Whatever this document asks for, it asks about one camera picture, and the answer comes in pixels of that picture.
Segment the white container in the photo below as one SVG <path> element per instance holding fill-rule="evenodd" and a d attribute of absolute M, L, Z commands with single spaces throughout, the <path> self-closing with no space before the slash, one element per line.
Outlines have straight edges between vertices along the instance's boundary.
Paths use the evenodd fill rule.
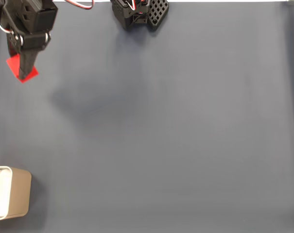
<path fill-rule="evenodd" d="M 0 166 L 0 220 L 22 217 L 28 213 L 31 173 Z"/>

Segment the gray table surface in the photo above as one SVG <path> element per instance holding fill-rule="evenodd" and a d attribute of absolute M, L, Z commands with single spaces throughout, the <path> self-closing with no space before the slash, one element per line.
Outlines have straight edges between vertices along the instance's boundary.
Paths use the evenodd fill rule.
<path fill-rule="evenodd" d="M 26 84 L 0 34 L 0 165 L 33 175 L 0 233 L 294 233 L 294 5 L 58 6 Z"/>

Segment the black 3d-printed part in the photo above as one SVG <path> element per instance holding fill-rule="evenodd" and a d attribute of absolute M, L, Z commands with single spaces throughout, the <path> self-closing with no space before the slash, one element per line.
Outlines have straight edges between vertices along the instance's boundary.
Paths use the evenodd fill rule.
<path fill-rule="evenodd" d="M 112 10 L 126 30 L 130 30 L 134 24 L 148 24 L 150 30 L 155 31 L 166 16 L 169 4 L 166 0 L 142 0 L 137 3 L 133 11 L 123 0 L 110 0 Z"/>
<path fill-rule="evenodd" d="M 166 16 L 169 4 L 167 0 L 150 0 L 149 12 L 148 12 L 148 25 L 150 29 L 155 31 L 164 17 Z"/>

